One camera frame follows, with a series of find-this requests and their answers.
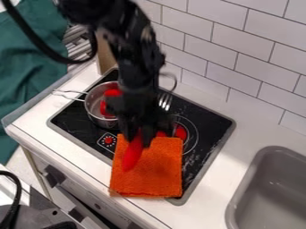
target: red object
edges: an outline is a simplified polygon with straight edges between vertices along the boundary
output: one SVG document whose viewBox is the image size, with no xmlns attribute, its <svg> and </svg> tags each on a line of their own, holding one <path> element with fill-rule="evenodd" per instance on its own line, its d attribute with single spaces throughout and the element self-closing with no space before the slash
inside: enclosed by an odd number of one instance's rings
<svg viewBox="0 0 306 229">
<path fill-rule="evenodd" d="M 163 131 L 158 131 L 157 132 L 157 137 L 166 137 L 166 133 Z"/>
<path fill-rule="evenodd" d="M 139 161 L 142 154 L 142 137 L 140 133 L 130 142 L 128 148 L 123 155 L 123 171 L 132 170 Z"/>
<path fill-rule="evenodd" d="M 176 138 L 180 138 L 181 140 L 186 140 L 187 139 L 187 131 L 185 130 L 185 128 L 182 125 L 177 124 L 174 136 Z"/>
<path fill-rule="evenodd" d="M 105 117 L 112 117 L 112 115 L 106 111 L 106 101 L 104 100 L 100 101 L 100 113 Z"/>
<path fill-rule="evenodd" d="M 106 137 L 105 138 L 105 143 L 106 144 L 112 144 L 114 142 L 114 139 L 112 137 Z"/>
<path fill-rule="evenodd" d="M 121 96 L 123 93 L 119 89 L 108 89 L 104 92 L 104 96 L 106 97 L 118 97 Z"/>
<path fill-rule="evenodd" d="M 118 97 L 122 94 L 123 94 L 122 91 L 119 90 L 119 89 L 108 89 L 104 92 L 103 96 L 105 96 L 105 97 Z M 105 117 L 112 117 L 113 116 L 106 111 L 106 101 L 105 100 L 101 100 L 101 102 L 100 102 L 100 113 Z"/>
</svg>

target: white subway tile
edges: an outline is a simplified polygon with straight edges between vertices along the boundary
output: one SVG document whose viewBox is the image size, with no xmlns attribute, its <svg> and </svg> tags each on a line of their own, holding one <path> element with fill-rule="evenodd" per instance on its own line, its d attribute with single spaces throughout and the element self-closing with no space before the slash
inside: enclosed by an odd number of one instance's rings
<svg viewBox="0 0 306 229">
<path fill-rule="evenodd" d="M 200 75 L 205 74 L 207 61 L 166 45 L 162 45 L 162 50 L 166 53 L 168 62 Z"/>
<path fill-rule="evenodd" d="M 215 24 L 212 41 L 241 53 L 268 60 L 273 42 L 249 33 Z"/>
<path fill-rule="evenodd" d="M 148 15 L 148 17 L 157 23 L 160 23 L 161 5 L 147 0 L 134 0 L 135 3 Z"/>
<path fill-rule="evenodd" d="M 300 76 L 298 73 L 290 72 L 247 55 L 238 56 L 236 71 L 291 91 Z"/>
<path fill-rule="evenodd" d="M 186 35 L 185 51 L 211 62 L 234 68 L 237 53 L 202 39 Z"/>
<path fill-rule="evenodd" d="M 158 4 L 163 4 L 180 11 L 187 10 L 187 0 L 151 0 Z"/>
<path fill-rule="evenodd" d="M 227 0 L 227 2 L 283 16 L 288 0 Z"/>
<path fill-rule="evenodd" d="M 306 1 L 305 0 L 290 0 L 285 18 L 306 23 Z"/>
<path fill-rule="evenodd" d="M 208 63 L 207 77 L 252 96 L 259 91 L 260 81 L 213 63 Z"/>
<path fill-rule="evenodd" d="M 183 33 L 177 30 L 169 29 L 160 24 L 152 23 L 153 28 L 157 33 L 157 40 L 166 45 L 183 49 Z"/>
<path fill-rule="evenodd" d="M 276 44 L 270 62 L 306 74 L 306 53 L 301 50 Z"/>
<path fill-rule="evenodd" d="M 305 76 L 301 76 L 296 86 L 295 93 L 306 97 L 306 77 Z"/>
<path fill-rule="evenodd" d="M 294 21 L 250 10 L 245 30 L 306 50 L 306 26 Z"/>
<path fill-rule="evenodd" d="M 259 98 L 283 109 L 306 116 L 306 98 L 264 83 Z"/>
<path fill-rule="evenodd" d="M 237 90 L 231 89 L 227 102 L 231 106 L 242 107 L 253 115 L 258 115 L 267 118 L 273 123 L 279 123 L 284 110 L 263 102 L 254 97 L 245 95 Z"/>
<path fill-rule="evenodd" d="M 170 64 L 170 63 L 166 62 L 166 65 L 162 67 L 160 72 L 170 72 L 170 73 L 172 73 L 176 76 L 176 79 L 178 81 L 181 81 L 182 68 L 180 68 L 180 67 L 178 67 L 174 64 Z"/>
<path fill-rule="evenodd" d="M 306 118 L 300 117 L 299 115 L 286 111 L 281 125 L 306 135 Z"/>
<path fill-rule="evenodd" d="M 182 83 L 190 85 L 195 89 L 202 90 L 214 97 L 226 101 L 229 88 L 217 82 L 211 81 L 207 78 L 204 78 L 203 76 L 199 76 L 195 73 L 183 70 Z"/>
<path fill-rule="evenodd" d="M 247 9 L 220 0 L 189 0 L 188 12 L 224 25 L 242 29 Z"/>
<path fill-rule="evenodd" d="M 163 7 L 163 24 L 206 40 L 210 39 L 213 22 Z"/>
</svg>

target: pot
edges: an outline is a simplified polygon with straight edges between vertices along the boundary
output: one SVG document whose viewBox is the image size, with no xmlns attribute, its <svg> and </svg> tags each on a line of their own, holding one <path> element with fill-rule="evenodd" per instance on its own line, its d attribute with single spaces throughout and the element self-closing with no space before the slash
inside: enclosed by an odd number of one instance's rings
<svg viewBox="0 0 306 229">
<path fill-rule="evenodd" d="M 105 117 L 100 113 L 100 101 L 103 100 L 103 95 L 108 89 L 118 89 L 118 81 L 109 81 L 98 84 L 96 87 L 91 89 L 89 92 L 80 92 L 75 90 L 60 90 L 55 89 L 52 94 L 55 96 L 61 96 L 64 98 L 68 98 L 74 101 L 80 101 L 84 103 L 85 110 L 89 116 L 89 119 L 96 125 L 110 129 L 110 130 L 117 130 L 118 129 L 118 119 L 114 117 Z M 85 99 L 79 98 L 70 98 L 67 97 L 63 93 L 79 93 L 85 94 Z"/>
</svg>

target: wire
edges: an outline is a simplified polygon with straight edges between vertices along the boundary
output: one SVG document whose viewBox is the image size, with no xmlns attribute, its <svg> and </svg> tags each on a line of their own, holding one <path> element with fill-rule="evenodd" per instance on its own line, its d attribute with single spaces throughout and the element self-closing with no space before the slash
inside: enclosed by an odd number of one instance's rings
<svg viewBox="0 0 306 229">
<path fill-rule="evenodd" d="M 14 220 L 16 214 L 18 213 L 19 203 L 21 201 L 22 187 L 21 187 L 21 182 L 19 181 L 16 175 L 7 171 L 0 171 L 0 175 L 11 178 L 16 184 L 16 194 L 13 199 L 13 204 L 10 206 L 10 209 L 7 211 L 4 220 L 0 223 L 0 228 L 6 229 L 9 227 L 10 223 Z"/>
<path fill-rule="evenodd" d="M 2 0 L 4 7 L 6 8 L 7 12 L 13 18 L 13 20 L 19 25 L 21 30 L 25 33 L 28 39 L 38 48 L 41 52 L 45 55 L 49 56 L 51 59 L 58 63 L 62 64 L 82 64 L 93 57 L 95 57 L 98 51 L 98 44 L 97 39 L 95 37 L 95 32 L 93 29 L 89 30 L 89 42 L 91 44 L 91 53 L 89 58 L 84 60 L 72 60 L 70 58 L 63 57 L 59 55 L 56 51 L 54 51 L 51 47 L 49 47 L 29 26 L 29 24 L 22 18 L 22 16 L 18 13 L 15 7 L 12 5 L 10 0 Z"/>
<path fill-rule="evenodd" d="M 165 91 L 167 91 L 168 93 L 174 92 L 174 90 L 177 87 L 176 76 L 173 73 L 170 73 L 170 72 L 161 72 L 159 75 L 162 76 L 162 77 L 167 77 L 167 78 L 170 78 L 170 79 L 174 80 L 174 86 L 170 90 L 165 89 Z"/>
</svg>

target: white tile wall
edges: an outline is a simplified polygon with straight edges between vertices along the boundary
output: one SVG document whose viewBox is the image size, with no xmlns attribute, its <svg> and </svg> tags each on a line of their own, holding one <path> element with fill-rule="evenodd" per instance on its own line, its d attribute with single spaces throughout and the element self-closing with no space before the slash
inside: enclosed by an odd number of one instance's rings
<svg viewBox="0 0 306 229">
<path fill-rule="evenodd" d="M 259 91 L 260 81 L 213 63 L 208 64 L 207 77 L 252 96 Z"/>
<path fill-rule="evenodd" d="M 263 38 L 306 50 L 306 26 L 294 21 L 250 10 L 245 30 Z"/>
<path fill-rule="evenodd" d="M 242 29 L 247 9 L 221 0 L 189 0 L 188 13 Z"/>
<path fill-rule="evenodd" d="M 204 78 L 203 76 L 183 70 L 182 83 L 193 86 L 196 89 L 203 90 L 214 97 L 226 101 L 229 88 L 220 83 Z"/>
<path fill-rule="evenodd" d="M 230 90 L 228 103 L 237 107 L 244 107 L 248 113 L 267 117 L 271 122 L 279 123 L 284 109 L 260 101 L 235 89 Z"/>
<path fill-rule="evenodd" d="M 298 73 L 247 55 L 238 56 L 236 71 L 290 91 L 293 91 L 300 76 Z"/>
<path fill-rule="evenodd" d="M 296 86 L 295 93 L 306 97 L 306 77 L 305 76 L 301 76 Z"/>
<path fill-rule="evenodd" d="M 160 24 L 152 23 L 157 33 L 157 40 L 171 47 L 183 49 L 184 34 Z"/>
<path fill-rule="evenodd" d="M 286 111 L 281 125 L 306 135 L 306 118 L 299 115 Z"/>
<path fill-rule="evenodd" d="M 306 23 L 306 1 L 305 0 L 290 0 L 285 18 L 301 23 Z"/>
<path fill-rule="evenodd" d="M 162 9 L 160 4 L 155 4 L 147 0 L 134 0 L 134 2 L 140 6 L 152 21 L 160 23 Z"/>
<path fill-rule="evenodd" d="M 306 99 L 303 97 L 264 83 L 259 98 L 306 117 Z"/>
<path fill-rule="evenodd" d="M 186 35 L 185 51 L 228 68 L 234 68 L 237 53 L 205 40 Z"/>
<path fill-rule="evenodd" d="M 151 0 L 151 1 L 156 2 L 158 4 L 170 6 L 180 11 L 187 10 L 187 0 Z"/>
<path fill-rule="evenodd" d="M 166 53 L 168 62 L 200 75 L 205 74 L 207 61 L 166 45 L 162 45 L 162 50 Z"/>
<path fill-rule="evenodd" d="M 272 13 L 278 16 L 283 16 L 288 0 L 227 0 L 227 2 L 240 4 L 251 9 Z"/>
<path fill-rule="evenodd" d="M 215 25 L 212 41 L 265 61 L 268 60 L 273 46 L 273 42 L 270 40 L 219 24 Z"/>
<path fill-rule="evenodd" d="M 306 0 L 134 1 L 155 22 L 163 71 L 306 135 Z"/>
<path fill-rule="evenodd" d="M 306 52 L 292 47 L 276 44 L 271 57 L 271 63 L 306 74 Z"/>
<path fill-rule="evenodd" d="M 210 40 L 212 21 L 163 7 L 163 24 L 198 38 Z"/>
<path fill-rule="evenodd" d="M 166 65 L 160 70 L 161 72 L 170 72 L 172 74 L 174 74 L 177 78 L 177 80 L 181 81 L 182 80 L 182 68 L 174 65 L 174 64 L 170 64 L 170 63 L 166 63 Z"/>
</svg>

